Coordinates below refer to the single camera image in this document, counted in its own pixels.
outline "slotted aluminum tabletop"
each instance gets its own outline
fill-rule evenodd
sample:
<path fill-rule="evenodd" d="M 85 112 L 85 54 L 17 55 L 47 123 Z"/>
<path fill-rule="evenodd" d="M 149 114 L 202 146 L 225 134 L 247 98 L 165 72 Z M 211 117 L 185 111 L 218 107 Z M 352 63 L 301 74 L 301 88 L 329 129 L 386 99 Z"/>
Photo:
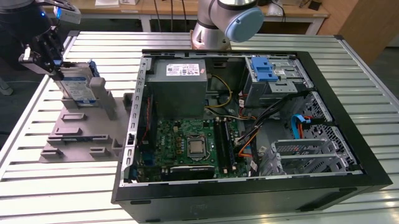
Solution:
<path fill-rule="evenodd" d="M 399 104 L 346 41 L 333 36 L 257 35 L 233 48 L 312 53 L 394 184 L 325 211 L 185 223 L 399 223 Z M 119 97 L 134 92 L 142 49 L 190 49 L 190 34 L 82 32 L 69 37 L 66 49 L 67 60 L 95 60 L 106 87 Z M 110 203 L 117 162 L 38 163 L 61 99 L 46 76 L 0 152 L 2 223 L 131 224 L 125 210 Z"/>

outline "orange wire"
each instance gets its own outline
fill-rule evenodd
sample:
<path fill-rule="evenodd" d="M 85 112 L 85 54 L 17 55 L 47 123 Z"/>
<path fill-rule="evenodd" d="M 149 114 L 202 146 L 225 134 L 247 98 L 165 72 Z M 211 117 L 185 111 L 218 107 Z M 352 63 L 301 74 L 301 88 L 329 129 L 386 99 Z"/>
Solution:
<path fill-rule="evenodd" d="M 302 127 L 302 124 L 300 124 L 300 135 L 301 135 L 301 138 L 304 139 L 305 138 L 305 129 Z"/>
<path fill-rule="evenodd" d="M 255 138 L 258 132 L 253 135 L 253 137 L 250 138 L 250 140 L 249 140 L 247 143 L 245 144 L 242 150 L 241 150 L 239 153 L 238 153 L 239 156 L 251 156 L 251 155 L 249 155 L 249 154 L 242 154 L 242 153 L 243 153 L 243 151 L 245 151 L 245 148 L 247 147 L 247 145 L 251 143 L 253 139 Z"/>
<path fill-rule="evenodd" d="M 249 117 L 245 117 L 245 116 L 243 116 L 243 109 L 245 109 L 245 108 L 241 107 L 239 112 L 238 112 L 238 115 L 239 115 L 239 118 L 247 119 Z"/>

